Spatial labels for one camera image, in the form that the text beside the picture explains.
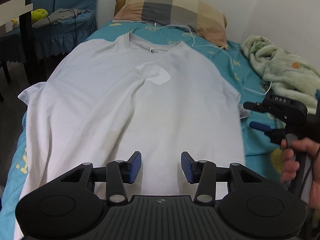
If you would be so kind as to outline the person's right hand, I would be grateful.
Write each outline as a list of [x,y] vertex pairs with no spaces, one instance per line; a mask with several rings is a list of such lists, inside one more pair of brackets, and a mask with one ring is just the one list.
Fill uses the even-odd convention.
[[[296,172],[299,169],[299,162],[293,159],[294,151],[305,152],[315,159],[316,154],[319,150],[319,143],[310,140],[309,138],[304,138],[302,140],[295,140],[292,142],[292,148],[287,147],[286,140],[281,142],[281,180],[290,181],[296,177]],[[320,200],[319,200],[319,156],[313,166],[313,181],[309,196],[309,206],[316,210],[319,210]]]

